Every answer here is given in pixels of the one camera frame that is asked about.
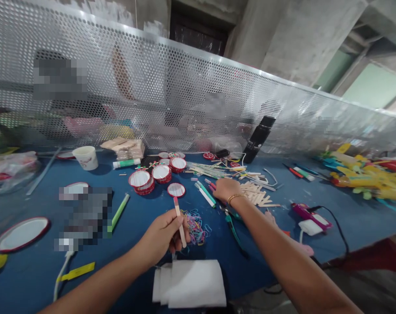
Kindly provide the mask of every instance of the white cup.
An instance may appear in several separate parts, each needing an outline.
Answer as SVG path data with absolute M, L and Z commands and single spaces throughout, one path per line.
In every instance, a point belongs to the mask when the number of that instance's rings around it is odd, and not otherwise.
M 93 146 L 82 146 L 72 151 L 83 170 L 91 171 L 98 167 L 98 158 Z

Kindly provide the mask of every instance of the white charger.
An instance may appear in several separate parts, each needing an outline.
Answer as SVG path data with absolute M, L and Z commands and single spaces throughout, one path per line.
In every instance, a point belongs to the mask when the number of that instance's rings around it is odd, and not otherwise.
M 300 243 L 303 243 L 303 233 L 307 233 L 309 236 L 315 236 L 322 232 L 322 228 L 320 228 L 313 220 L 308 219 L 302 222 L 299 222 L 298 225 L 301 228 L 300 233 Z

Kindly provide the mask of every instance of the bracelet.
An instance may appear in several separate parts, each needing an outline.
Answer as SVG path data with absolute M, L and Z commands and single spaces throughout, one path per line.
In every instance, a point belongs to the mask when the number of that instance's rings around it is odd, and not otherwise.
M 230 202 L 232 201 L 232 199 L 234 199 L 235 197 L 238 197 L 238 196 L 244 196 L 244 197 L 246 197 L 246 195 L 244 195 L 243 193 L 240 193 L 240 194 L 233 194 L 233 195 L 230 196 L 229 199 L 227 200 L 227 203 L 229 204 L 229 206 L 232 206 L 232 205 L 230 204 Z

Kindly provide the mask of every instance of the perforated metal sheet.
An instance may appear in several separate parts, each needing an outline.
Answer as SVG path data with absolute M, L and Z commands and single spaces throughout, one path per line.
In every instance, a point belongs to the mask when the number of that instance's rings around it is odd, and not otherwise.
M 35 58 L 86 61 L 86 97 L 36 100 Z M 209 103 L 208 93 L 225 97 Z M 347 140 L 396 148 L 395 117 L 55 2 L 0 0 L 0 108 L 23 144 L 97 146 L 134 134 L 163 150 L 244 147 L 268 115 L 277 121 L 267 153 Z

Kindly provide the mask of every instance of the person's left hand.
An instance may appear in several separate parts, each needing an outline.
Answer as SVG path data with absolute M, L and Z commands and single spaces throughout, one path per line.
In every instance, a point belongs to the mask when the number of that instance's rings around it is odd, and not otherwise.
M 148 267 L 156 265 L 166 254 L 167 249 L 173 254 L 182 249 L 179 227 L 183 225 L 186 242 L 191 241 L 187 219 L 181 214 L 176 216 L 175 209 L 157 217 L 137 243 L 138 254 L 146 261 Z

